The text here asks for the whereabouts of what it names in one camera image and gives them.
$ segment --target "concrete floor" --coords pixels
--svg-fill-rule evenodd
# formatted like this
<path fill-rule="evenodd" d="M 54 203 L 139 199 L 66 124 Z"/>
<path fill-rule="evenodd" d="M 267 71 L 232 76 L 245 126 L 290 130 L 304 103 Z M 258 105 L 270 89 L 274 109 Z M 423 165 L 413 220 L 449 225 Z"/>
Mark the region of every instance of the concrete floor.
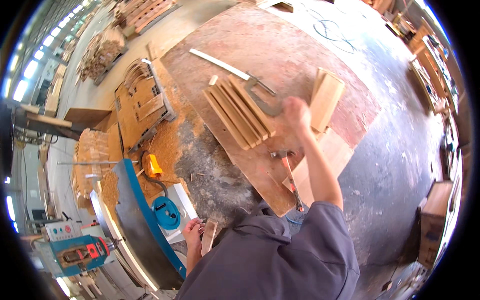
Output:
<path fill-rule="evenodd" d="M 353 299 L 373 299 L 390 278 L 405 250 L 418 203 L 426 196 L 432 181 L 441 178 L 438 146 L 443 125 L 439 117 L 426 113 L 418 97 L 422 91 L 408 71 L 409 50 L 386 29 L 376 11 L 357 0 L 337 0 L 335 5 L 304 0 L 308 7 L 321 13 L 319 16 L 308 12 L 297 1 L 291 2 L 296 4 L 295 13 L 275 8 L 268 10 L 293 23 L 338 55 L 367 85 L 383 108 L 339 177 L 345 218 L 362 273 Z M 113 91 L 122 78 L 118 74 L 123 74 L 132 60 L 146 55 L 147 42 L 153 40 L 162 45 L 161 56 L 201 24 L 235 4 L 226 0 L 180 0 L 178 3 L 182 7 L 142 36 L 129 41 L 130 50 L 100 86 L 94 86 L 90 79 L 75 86 L 75 69 L 83 49 L 94 31 L 108 24 L 106 12 L 109 8 L 100 10 L 81 36 L 67 68 L 60 94 L 59 117 L 63 117 L 69 107 L 110 108 Z M 331 42 L 321 37 L 313 29 L 317 21 L 312 14 L 336 22 L 340 31 L 327 22 L 328 37 L 338 39 L 341 32 L 355 49 L 345 42 Z M 72 159 L 73 144 L 71 140 L 60 138 L 52 146 L 48 157 L 48 178 L 50 188 L 55 189 L 59 197 L 60 210 L 87 223 L 95 217 L 75 207 L 70 168 L 56 165 L 56 161 Z M 302 220 L 296 212 L 290 212 L 288 216 Z M 292 232 L 298 228 L 298 225 L 291 224 Z M 136 295 L 134 289 L 128 293 L 132 297 Z"/>

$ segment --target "wooden workbench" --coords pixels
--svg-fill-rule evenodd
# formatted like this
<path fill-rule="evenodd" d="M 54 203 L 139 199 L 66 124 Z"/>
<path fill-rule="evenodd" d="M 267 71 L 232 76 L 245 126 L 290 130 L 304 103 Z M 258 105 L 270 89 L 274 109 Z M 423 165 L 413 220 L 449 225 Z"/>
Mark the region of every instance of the wooden workbench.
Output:
<path fill-rule="evenodd" d="M 190 48 L 241 71 L 262 76 L 262 81 L 277 92 L 276 99 L 265 98 L 271 104 L 286 96 L 310 99 L 317 67 L 336 73 L 347 88 L 330 127 L 352 149 L 362 140 L 380 111 L 380 105 L 365 84 L 335 54 L 292 24 L 248 3 L 238 4 L 212 18 L 162 58 L 162 63 L 232 163 L 279 216 L 294 207 L 294 200 L 292 193 L 281 184 L 286 176 L 281 161 L 271 158 L 270 152 L 282 148 L 297 151 L 299 154 L 291 159 L 294 167 L 304 155 L 300 142 L 280 115 L 269 117 L 276 136 L 254 149 L 242 150 L 202 95 L 212 75 L 226 78 L 228 72 L 189 53 Z"/>

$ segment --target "workshop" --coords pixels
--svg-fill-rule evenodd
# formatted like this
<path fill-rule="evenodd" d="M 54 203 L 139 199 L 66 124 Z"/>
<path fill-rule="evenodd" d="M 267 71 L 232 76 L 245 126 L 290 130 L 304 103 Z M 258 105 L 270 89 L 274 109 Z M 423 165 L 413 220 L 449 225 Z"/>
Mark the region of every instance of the workshop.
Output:
<path fill-rule="evenodd" d="M 472 129 L 424 0 L 24 14 L 2 46 L 2 218 L 53 299 L 403 300 L 435 272 Z"/>

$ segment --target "hand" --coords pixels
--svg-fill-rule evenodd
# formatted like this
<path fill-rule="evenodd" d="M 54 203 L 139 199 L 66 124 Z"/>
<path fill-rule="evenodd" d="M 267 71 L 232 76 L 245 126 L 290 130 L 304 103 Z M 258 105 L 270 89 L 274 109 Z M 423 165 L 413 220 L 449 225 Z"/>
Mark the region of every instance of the hand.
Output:
<path fill-rule="evenodd" d="M 205 223 L 199 218 L 190 220 L 182 231 L 183 237 L 187 242 L 187 250 L 202 250 L 202 241 L 200 235 L 205 231 Z"/>
<path fill-rule="evenodd" d="M 282 103 L 285 118 L 295 130 L 297 136 L 302 136 L 310 132 L 310 123 L 312 122 L 312 113 L 307 103 L 297 97 L 287 97 Z"/>

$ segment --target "control panel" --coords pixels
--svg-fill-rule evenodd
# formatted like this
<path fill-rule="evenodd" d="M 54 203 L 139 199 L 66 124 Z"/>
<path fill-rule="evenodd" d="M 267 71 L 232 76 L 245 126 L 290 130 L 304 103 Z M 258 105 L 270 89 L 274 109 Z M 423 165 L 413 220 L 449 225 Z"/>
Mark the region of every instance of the control panel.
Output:
<path fill-rule="evenodd" d="M 81 237 L 82 231 L 76 222 L 62 221 L 45 224 L 50 241 L 68 240 Z"/>

